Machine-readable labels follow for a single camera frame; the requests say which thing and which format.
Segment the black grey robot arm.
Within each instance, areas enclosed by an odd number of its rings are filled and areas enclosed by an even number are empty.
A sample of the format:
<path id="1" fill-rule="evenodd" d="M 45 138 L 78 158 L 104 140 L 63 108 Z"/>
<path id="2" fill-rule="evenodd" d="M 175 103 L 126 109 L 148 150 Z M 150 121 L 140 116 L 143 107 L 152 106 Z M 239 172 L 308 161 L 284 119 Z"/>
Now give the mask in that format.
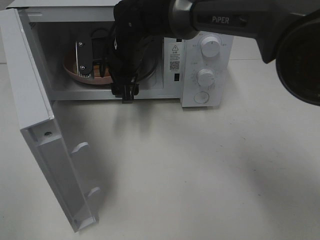
<path id="1" fill-rule="evenodd" d="M 113 8 L 100 69 L 112 93 L 132 101 L 154 36 L 190 40 L 199 32 L 254 39 L 261 58 L 297 99 L 320 103 L 320 3 L 317 0 L 121 0 Z"/>

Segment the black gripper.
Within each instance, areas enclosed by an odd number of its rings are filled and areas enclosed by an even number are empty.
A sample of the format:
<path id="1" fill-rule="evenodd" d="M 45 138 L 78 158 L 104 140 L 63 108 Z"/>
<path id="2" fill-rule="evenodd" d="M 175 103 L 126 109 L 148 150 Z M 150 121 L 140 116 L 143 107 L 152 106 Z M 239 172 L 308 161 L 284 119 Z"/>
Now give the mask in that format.
<path id="1" fill-rule="evenodd" d="M 94 37 L 93 55 L 100 71 L 108 67 L 111 92 L 123 104 L 132 103 L 139 93 L 137 78 L 145 55 L 144 37 Z"/>

